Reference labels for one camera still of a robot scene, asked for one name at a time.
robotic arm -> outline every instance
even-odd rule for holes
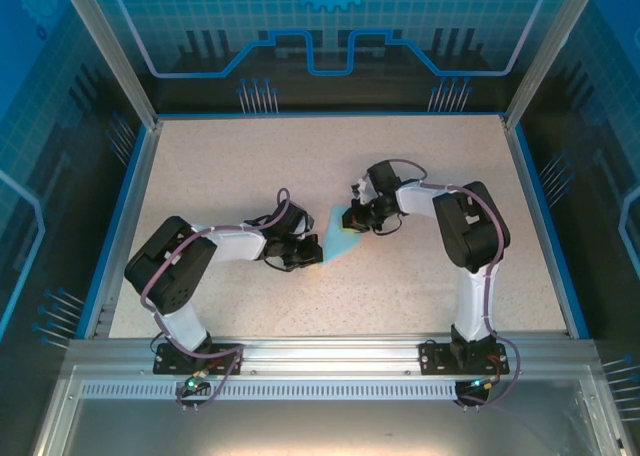
[[[310,234],[314,225],[309,214],[289,200],[279,203],[272,215],[245,221],[240,226],[219,226],[197,237],[161,272],[147,294],[149,308],[163,331],[188,352],[209,354],[212,341],[191,302],[205,269],[211,262],[231,260],[265,261],[282,271],[293,271],[323,259],[318,237]],[[192,226],[182,218],[167,219],[151,236],[125,269],[125,277],[138,294],[157,277],[178,246],[203,226]],[[282,266],[269,263],[280,258]],[[189,359],[189,366],[200,369],[204,361]]]
[[[500,351],[503,347],[496,344],[484,321],[485,304],[488,305],[486,314],[491,320],[493,288],[499,266],[495,264],[487,274],[498,251],[498,235],[489,215],[462,192],[425,184],[426,173],[422,180],[402,181],[390,161],[373,165],[366,176],[368,182],[362,178],[352,186],[354,199],[342,217],[343,228],[387,235],[395,230],[382,232],[382,225],[392,216],[401,218],[422,214],[435,218],[449,259],[460,268],[458,313],[451,327],[450,356],[463,372],[484,368],[490,355],[502,356]],[[470,183],[464,188],[484,201],[497,217],[506,248],[510,243],[509,231],[487,188],[480,182]],[[485,301],[487,285],[489,293],[488,301]],[[435,354],[436,360],[433,366],[429,366],[435,367],[436,371],[438,367],[450,369],[445,364],[447,355],[449,352]]]

white tabletop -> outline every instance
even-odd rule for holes
[[[322,235],[332,206],[348,205],[350,186],[392,157],[423,165],[432,182],[478,180],[489,189],[511,232],[495,287],[498,331],[565,329],[498,116],[166,122],[132,254],[172,215],[218,225],[271,213],[281,186]],[[365,234],[322,266],[281,273],[262,262],[211,264],[193,301],[214,336],[449,332],[456,290],[436,222],[414,215],[397,233]],[[111,337],[157,331],[125,281]]]

vent slot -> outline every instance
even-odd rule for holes
[[[84,399],[173,400],[181,382],[86,381]],[[215,388],[217,381],[211,381]],[[212,388],[193,399],[206,399]],[[434,381],[229,381],[221,400],[453,400],[454,382]]]

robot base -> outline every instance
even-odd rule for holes
[[[500,374],[509,374],[509,361],[504,345],[493,344],[486,356],[497,356],[500,360]],[[496,367],[486,357],[476,364],[461,368],[451,351],[451,343],[427,341],[420,344],[418,358],[423,376],[494,376],[496,374]]]
[[[235,348],[236,344],[213,344],[210,352],[220,352],[227,349]],[[215,365],[212,365],[208,371],[210,375],[226,374],[229,369],[229,365],[233,363],[235,354],[230,354],[219,358]],[[153,374],[178,374],[178,375],[191,375],[194,372],[202,369],[203,363],[213,363],[213,359],[198,359],[185,356],[178,351],[172,344],[163,343],[158,346],[156,351],[156,359],[153,363]],[[231,375],[240,374],[240,366],[242,361],[238,361],[236,367],[231,371]]]

blue wall panel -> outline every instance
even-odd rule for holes
[[[77,324],[53,296],[83,304],[140,121],[68,0],[0,0],[0,48],[0,445],[22,455]]]
[[[157,110],[254,113],[504,110],[563,0],[99,1]]]
[[[638,1],[589,2],[522,120],[605,361],[640,358]]]

